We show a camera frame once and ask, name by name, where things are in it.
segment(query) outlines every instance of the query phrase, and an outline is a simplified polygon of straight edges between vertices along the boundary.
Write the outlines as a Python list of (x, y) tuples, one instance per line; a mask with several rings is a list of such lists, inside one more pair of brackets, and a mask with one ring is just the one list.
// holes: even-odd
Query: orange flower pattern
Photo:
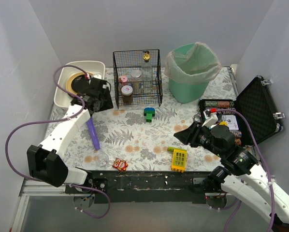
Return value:
[[(162, 74), (163, 101), (155, 107), (156, 114), (151, 123), (144, 117), (145, 105), (120, 106), (92, 116), (101, 151), (108, 155), (109, 164), (116, 157), (126, 160), (131, 170), (170, 171), (172, 153), (169, 146), (188, 150), (187, 171), (212, 171), (220, 165), (220, 158), (202, 147), (191, 148), (178, 141), (173, 134), (187, 129), (193, 122), (192, 117), (198, 113), (198, 101), (186, 104), (179, 103), (168, 91), (169, 79)], [(222, 68), (215, 80), (211, 81), (202, 98), (228, 99), (235, 98), (231, 87), (227, 68)], [(114, 97), (113, 69), (107, 68), (105, 79), (112, 85), (111, 96)], [(53, 108), (51, 119), (62, 118), (66, 113), (58, 107)], [(57, 124), (48, 126), (48, 136)], [(79, 128), (78, 133), (66, 149), (64, 162), (87, 170), (113, 170), (111, 165), (99, 167), (98, 151), (94, 149), (86, 125)]]

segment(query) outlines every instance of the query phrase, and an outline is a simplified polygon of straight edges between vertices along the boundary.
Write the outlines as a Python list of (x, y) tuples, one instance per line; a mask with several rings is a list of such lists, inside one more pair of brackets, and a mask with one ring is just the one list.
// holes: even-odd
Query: white paper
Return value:
[(239, 130), (237, 119), (235, 115), (222, 115), (223, 122), (227, 123), (230, 130)]

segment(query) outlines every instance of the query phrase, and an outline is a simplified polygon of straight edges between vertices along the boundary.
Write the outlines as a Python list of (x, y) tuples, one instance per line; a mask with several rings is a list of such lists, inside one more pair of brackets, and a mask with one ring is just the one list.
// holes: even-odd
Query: red owl toy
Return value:
[(120, 160), (119, 158), (116, 158), (113, 165), (114, 168), (117, 168), (119, 172), (125, 172), (126, 168), (129, 166), (125, 160)]

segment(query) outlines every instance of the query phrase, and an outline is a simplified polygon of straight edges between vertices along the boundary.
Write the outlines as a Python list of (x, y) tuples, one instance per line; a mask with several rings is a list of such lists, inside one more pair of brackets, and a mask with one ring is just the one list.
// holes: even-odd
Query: trash can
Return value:
[(197, 42), (170, 52), (164, 73), (169, 77), (169, 90), (176, 100), (188, 103), (203, 95), (221, 69), (216, 54), (205, 43)]

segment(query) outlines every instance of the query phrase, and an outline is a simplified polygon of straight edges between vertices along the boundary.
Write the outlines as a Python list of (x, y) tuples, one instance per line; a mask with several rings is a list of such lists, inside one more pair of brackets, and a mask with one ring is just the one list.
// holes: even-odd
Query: gray flower pattern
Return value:
[[(135, 171), (170, 171), (172, 153), (167, 151), (168, 146), (186, 149), (188, 151), (186, 171), (211, 171), (217, 167), (219, 158), (202, 147), (191, 148), (181, 144), (173, 134), (189, 127), (192, 118), (198, 113), (198, 100), (181, 104), (172, 96), (168, 88), (168, 78), (162, 72), (163, 102), (160, 107), (152, 105), (130, 105), (125, 108), (116, 108), (114, 98), (113, 69), (107, 68), (105, 79), (113, 86), (111, 96), (115, 108), (93, 115), (96, 133), (99, 138), (101, 151), (109, 156), (107, 167), (97, 165), (92, 141), (84, 124), (71, 141), (65, 152), (64, 162), (68, 166), (87, 170), (114, 170), (112, 163), (116, 157), (126, 160), (127, 170)], [(222, 68), (217, 77), (212, 80), (203, 99), (234, 99), (235, 91), (232, 88), (227, 68)], [(144, 108), (154, 107), (155, 117), (147, 123), (144, 117)], [(51, 119), (64, 116), (66, 110), (53, 107)], [(51, 123), (46, 130), (48, 136), (57, 123)]]

